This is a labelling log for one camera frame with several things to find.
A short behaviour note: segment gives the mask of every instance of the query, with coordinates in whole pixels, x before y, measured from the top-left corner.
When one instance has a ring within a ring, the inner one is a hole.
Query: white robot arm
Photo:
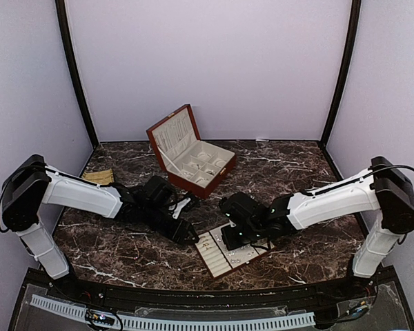
[[[124,222],[142,221],[170,240],[185,244],[199,240],[193,225],[175,219],[175,210],[194,196],[168,203],[174,195],[173,187],[164,179],[153,176],[144,186],[126,188],[120,184],[99,185],[79,177],[62,173],[44,163],[43,157],[32,155],[3,184],[0,197],[1,218],[20,237],[36,261],[39,261],[52,279],[70,273],[63,252],[46,231],[39,218],[39,206],[44,204],[94,212],[109,219]],[[168,212],[168,206],[174,212]]]
[[[377,210],[373,229],[355,254],[353,275],[370,278],[405,234],[414,230],[411,181],[384,157],[343,181],[276,198],[269,207],[238,192],[220,203],[230,225],[221,229],[229,250],[260,239],[276,239],[346,214]]]

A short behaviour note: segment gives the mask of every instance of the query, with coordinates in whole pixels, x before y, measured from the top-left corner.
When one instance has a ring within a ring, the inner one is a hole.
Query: open box lid
[[[164,171],[168,169],[171,161],[201,140],[192,107],[188,104],[169,114],[146,132],[159,166]]]

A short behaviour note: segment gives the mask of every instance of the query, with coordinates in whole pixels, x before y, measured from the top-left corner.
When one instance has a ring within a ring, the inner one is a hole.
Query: wire
[[[359,315],[357,315],[356,317],[353,317],[352,319],[347,319],[347,316],[339,316],[336,319],[330,320],[330,321],[319,321],[319,320],[315,320],[317,323],[319,324],[332,324],[332,323],[345,323],[345,322],[351,322],[351,321],[355,321],[357,319],[360,319],[361,317],[363,317],[368,311],[370,311],[373,306],[375,305],[375,302],[377,301],[377,297],[379,296],[379,280],[378,280],[378,273],[376,273],[375,275],[375,284],[376,284],[376,291],[375,291],[375,297],[373,299],[373,302],[370,304],[369,308],[365,308],[363,309],[361,312],[359,312]]]
[[[131,234],[154,234],[156,233],[156,231],[139,231],[139,230],[134,230],[134,229],[127,228],[127,227],[124,227],[124,230],[133,232]]]
[[[271,250],[271,241],[269,241],[269,240],[267,239],[267,247],[265,247],[265,246],[253,245],[253,244],[250,244],[250,246],[251,246],[251,247],[253,247],[253,248],[259,248],[260,250],[266,250],[266,251],[269,251],[269,250]]]
[[[338,185],[335,185],[335,186],[331,186],[330,188],[323,187],[323,190],[321,190],[321,188],[317,188],[316,193],[311,194],[311,193],[307,192],[308,194],[305,194],[305,195],[308,195],[310,197],[310,196],[313,196],[313,195],[317,196],[317,195],[321,195],[321,194],[324,194],[324,193],[328,193],[328,192],[331,192],[331,191],[336,190],[338,188],[342,188],[344,186],[347,186],[349,184],[356,183],[356,182],[360,181],[360,179],[361,179],[361,177],[354,178],[354,179],[351,179],[350,181],[346,181],[344,183],[341,183],[341,184],[338,184]]]
[[[92,297],[90,296],[90,293],[88,291],[84,291],[81,294],[85,294],[89,298],[90,302],[92,302]]]
[[[307,197],[312,197],[313,193],[310,193],[309,191],[305,190],[305,189],[301,189],[299,190],[299,193],[302,193],[303,195],[306,195]]]
[[[73,299],[73,298],[69,297],[67,294],[64,294],[64,292],[62,290],[60,290],[59,287],[57,285],[55,285],[54,282],[51,282],[50,284],[52,284],[52,286],[55,288],[55,290],[57,290],[62,296],[67,298],[69,301],[72,301],[72,302],[75,302],[75,303],[81,303],[82,305],[86,305],[86,306],[92,306],[96,309],[99,309],[99,310],[102,310],[104,312],[108,312],[109,314],[112,314],[119,322],[119,331],[123,331],[123,329],[124,329],[123,321],[118,316],[118,314],[113,311],[112,308],[105,308],[101,305],[96,305],[95,303],[92,303],[92,302],[89,303],[89,302],[84,302],[84,301],[81,301],[81,300],[78,300],[78,299]]]
[[[316,294],[322,295],[323,297],[327,297],[327,298],[330,298],[330,299],[333,299],[333,300],[347,300],[347,298],[348,298],[348,297],[338,297],[336,295],[331,295],[331,294],[328,294],[328,293],[325,293],[325,292],[316,292]]]
[[[173,192],[173,200],[172,200],[171,202],[167,203],[166,205],[164,205],[164,206],[163,206],[163,208],[172,207],[173,205],[174,205],[174,206],[175,206],[175,208],[176,208],[176,206],[177,206],[177,204],[178,204],[178,203],[180,203],[180,202],[182,202],[182,201],[186,200],[187,198],[188,198],[188,197],[186,197],[186,196],[184,195],[182,198],[178,199],[178,194],[177,194],[176,192]]]
[[[89,327],[91,330],[94,330],[94,331],[99,331],[99,330],[101,330],[101,328],[100,328],[98,325],[95,325],[95,324],[94,324],[94,322],[92,322],[92,319],[89,319],[89,321],[87,321],[87,322],[89,322],[89,323],[91,324],[91,326],[93,327],[93,328],[91,328],[91,327],[88,325],[88,327]]]
[[[403,236],[403,238],[402,238],[402,240],[397,240],[397,244],[398,245],[402,245],[404,242],[405,242],[405,240],[406,240],[406,238],[407,238],[407,236],[408,236],[408,234],[407,233],[405,233],[405,235]]]
[[[397,164],[397,165],[389,165],[387,167],[380,168],[380,169],[374,170],[372,172],[369,172],[368,174],[366,174],[364,176],[364,178],[373,176],[374,174],[377,174],[378,172],[381,172],[381,171],[396,169],[396,168],[408,169],[408,170],[411,170],[412,172],[414,172],[414,168],[410,167],[409,165]]]

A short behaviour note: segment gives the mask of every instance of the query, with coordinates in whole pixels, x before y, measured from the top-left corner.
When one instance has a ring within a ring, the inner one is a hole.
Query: dark marble tabletop
[[[244,191],[258,201],[335,181],[317,144],[308,141],[212,141],[237,154],[234,170],[200,207],[182,214],[199,234],[228,222],[217,206]],[[103,143],[86,172],[112,168],[132,186],[166,178],[148,142]],[[207,273],[194,246],[180,246],[143,224],[126,224],[67,209],[54,235],[81,279],[165,290],[250,290],[343,277],[364,238],[353,216],[313,225],[274,241],[275,249],[223,278]]]

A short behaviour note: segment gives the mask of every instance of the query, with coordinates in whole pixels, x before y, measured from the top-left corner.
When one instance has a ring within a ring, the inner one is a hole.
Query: black metal frame
[[[88,104],[86,103],[86,97],[84,96],[83,86],[81,85],[78,73],[77,62],[75,61],[74,49],[68,25],[68,15],[66,14],[66,5],[64,0],[55,0],[55,5],[57,7],[58,23],[60,27],[61,40],[63,40],[64,54],[66,55],[66,61],[68,62],[69,74],[74,86],[75,96],[77,98],[80,113],[83,117],[90,142],[92,143],[93,148],[96,148],[99,145],[98,137],[92,123],[92,118],[90,117]]]
[[[19,315],[24,293],[28,284],[48,289],[48,295],[69,299],[50,287],[52,280],[40,270],[28,269],[26,277],[20,288],[19,296],[12,313],[9,331],[13,331]],[[393,266],[386,267],[377,275],[379,284],[394,281],[406,320],[411,330],[414,330],[414,320],[409,310],[408,301],[403,293],[402,285]],[[306,310],[308,312],[323,312],[335,308],[334,300],[323,299],[317,293],[325,288],[344,284],[344,279],[335,279],[309,285],[288,286],[282,288],[267,288],[263,290],[241,291],[170,291],[141,288],[128,288],[125,286],[106,285],[92,281],[80,281],[91,292],[102,293],[101,299],[94,302],[103,308],[113,308],[122,311],[134,312],[137,308],[163,308],[175,310],[236,310],[267,307],[287,306],[290,311]]]
[[[334,123],[336,121],[337,111],[339,110],[340,101],[344,93],[346,78],[350,69],[351,57],[353,55],[354,42],[356,38],[357,25],[359,23],[360,6],[362,0],[353,0],[351,4],[350,21],[348,23],[348,32],[346,33],[344,55],[340,64],[339,76],[337,78],[336,89],[334,91],[333,100],[331,101],[330,111],[326,119],[324,132],[320,139],[320,143],[326,147],[331,136]]]

